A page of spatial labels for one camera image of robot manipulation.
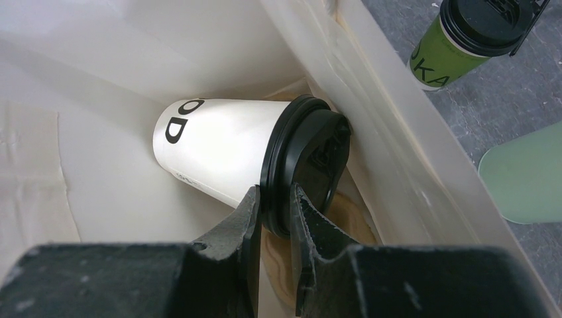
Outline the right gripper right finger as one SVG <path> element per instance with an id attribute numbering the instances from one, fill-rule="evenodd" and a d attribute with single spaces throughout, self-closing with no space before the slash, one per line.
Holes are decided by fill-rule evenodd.
<path id="1" fill-rule="evenodd" d="M 527 270 L 493 246 L 374 246 L 290 189 L 298 317 L 548 317 Z"/>

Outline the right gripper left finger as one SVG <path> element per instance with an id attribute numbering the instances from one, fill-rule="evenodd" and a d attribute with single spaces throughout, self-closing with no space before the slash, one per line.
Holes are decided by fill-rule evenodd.
<path id="1" fill-rule="evenodd" d="M 1 286 L 2 317 L 256 317 L 260 190 L 192 242 L 44 244 Z"/>

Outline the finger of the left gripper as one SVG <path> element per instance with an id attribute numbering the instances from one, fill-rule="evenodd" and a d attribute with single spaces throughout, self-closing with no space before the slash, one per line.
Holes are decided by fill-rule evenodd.
<path id="1" fill-rule="evenodd" d="M 524 34 L 520 37 L 517 45 L 510 51 L 509 57 L 513 57 L 516 55 L 522 44 L 524 43 L 525 39 L 528 37 L 529 33 L 542 16 L 543 12 L 546 10 L 546 7 L 549 5 L 550 0 L 533 0 L 532 1 L 532 9 L 533 9 L 533 16 L 529 26 L 526 27 Z"/>

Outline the green paper coffee cup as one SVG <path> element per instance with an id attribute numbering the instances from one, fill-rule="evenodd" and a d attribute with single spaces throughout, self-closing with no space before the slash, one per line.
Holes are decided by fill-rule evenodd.
<path id="1" fill-rule="evenodd" d="M 461 78 L 490 58 L 459 46 L 436 17 L 412 51 L 407 67 L 425 91 L 435 91 Z"/>

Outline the white paper coffee cup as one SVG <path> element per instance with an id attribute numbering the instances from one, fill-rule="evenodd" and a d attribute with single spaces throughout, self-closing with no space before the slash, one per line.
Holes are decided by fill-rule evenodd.
<path id="1" fill-rule="evenodd" d="M 180 100 L 156 122 L 157 162 L 178 180 L 236 207 L 259 183 L 266 148 L 287 101 Z"/>

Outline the black plastic cup lid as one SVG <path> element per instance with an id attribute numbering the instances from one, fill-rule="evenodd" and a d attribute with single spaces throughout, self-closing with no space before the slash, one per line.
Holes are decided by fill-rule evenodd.
<path id="1" fill-rule="evenodd" d="M 534 17 L 532 1 L 443 1 L 439 17 L 446 33 L 466 51 L 496 57 L 524 39 Z"/>

